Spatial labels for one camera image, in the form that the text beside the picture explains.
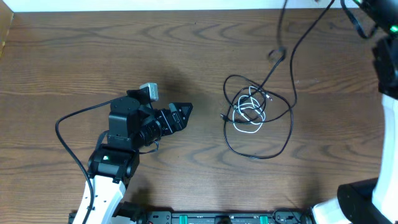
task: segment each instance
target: white wall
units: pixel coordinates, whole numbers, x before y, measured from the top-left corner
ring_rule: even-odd
[[[284,0],[3,0],[14,12],[280,9]],[[288,8],[326,7],[330,0],[290,0]],[[348,7],[356,7],[346,0]],[[340,7],[336,0],[333,7]]]

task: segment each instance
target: brown wooden surface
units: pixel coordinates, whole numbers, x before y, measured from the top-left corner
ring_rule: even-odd
[[[289,10],[284,42],[294,43],[320,10]],[[63,149],[55,121],[72,111],[157,82],[160,102],[189,101],[188,127],[141,156],[124,200],[175,210],[302,208],[335,196],[340,184],[376,177],[383,139],[381,97],[361,40],[332,10],[298,49],[298,105],[283,154],[254,161],[228,151],[220,113],[224,79],[261,81],[275,44],[278,10],[16,14],[0,59],[0,222],[65,223],[84,177]],[[228,90],[244,85],[232,81]],[[289,63],[266,88],[292,99]],[[269,114],[283,106],[275,100]],[[84,165],[108,125],[108,106],[68,119],[61,133]],[[258,134],[228,127],[237,150],[280,149],[289,118]]]

